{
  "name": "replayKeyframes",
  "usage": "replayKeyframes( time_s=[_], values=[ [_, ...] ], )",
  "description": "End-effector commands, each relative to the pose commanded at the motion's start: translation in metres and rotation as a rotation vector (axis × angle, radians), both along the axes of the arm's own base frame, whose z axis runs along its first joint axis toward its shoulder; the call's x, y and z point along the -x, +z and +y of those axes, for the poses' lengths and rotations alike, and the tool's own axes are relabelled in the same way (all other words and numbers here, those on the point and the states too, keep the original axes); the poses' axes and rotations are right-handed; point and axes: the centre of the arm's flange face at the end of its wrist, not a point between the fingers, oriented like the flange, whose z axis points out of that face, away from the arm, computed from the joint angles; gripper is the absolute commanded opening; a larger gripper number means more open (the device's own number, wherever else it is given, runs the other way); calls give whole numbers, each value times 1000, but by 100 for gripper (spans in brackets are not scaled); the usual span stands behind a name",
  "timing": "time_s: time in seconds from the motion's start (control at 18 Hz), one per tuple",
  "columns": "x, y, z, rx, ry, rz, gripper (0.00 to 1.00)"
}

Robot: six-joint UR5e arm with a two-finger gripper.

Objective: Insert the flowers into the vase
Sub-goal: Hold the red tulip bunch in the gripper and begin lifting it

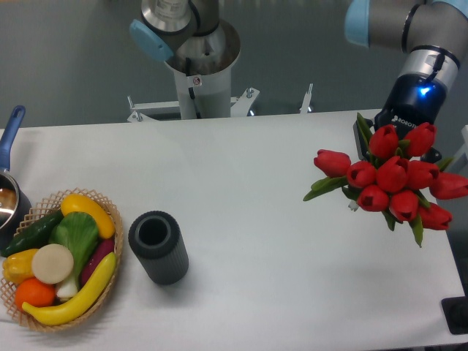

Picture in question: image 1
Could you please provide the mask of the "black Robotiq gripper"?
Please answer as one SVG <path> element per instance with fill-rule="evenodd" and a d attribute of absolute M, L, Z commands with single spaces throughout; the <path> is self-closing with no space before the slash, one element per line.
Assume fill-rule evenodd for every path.
<path fill-rule="evenodd" d="M 375 116 L 374 129 L 393 125 L 398 136 L 406 136 L 423 123 L 433 124 L 446 95 L 444 86 L 437 81 L 427 81 L 426 77 L 416 74 L 402 75 Z M 353 133 L 359 160 L 369 161 L 370 156 L 357 121 L 353 124 Z M 420 157 L 420 161 L 428 163 L 437 163 L 441 159 L 442 154 L 434 147 Z"/>

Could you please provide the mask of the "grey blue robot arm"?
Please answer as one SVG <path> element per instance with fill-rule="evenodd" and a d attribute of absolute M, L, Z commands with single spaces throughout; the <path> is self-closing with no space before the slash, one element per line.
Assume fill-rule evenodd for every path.
<path fill-rule="evenodd" d="M 129 33 L 147 56 L 173 72 L 184 119 L 247 116 L 257 98 L 231 96 L 231 69 L 241 43 L 219 16 L 217 1 L 144 1 Z M 353 1 L 344 21 L 348 42 L 398 48 L 407 60 L 381 111 L 354 126 L 361 159 L 366 127 L 391 125 L 399 137 L 433 123 L 467 55 L 465 1 Z"/>

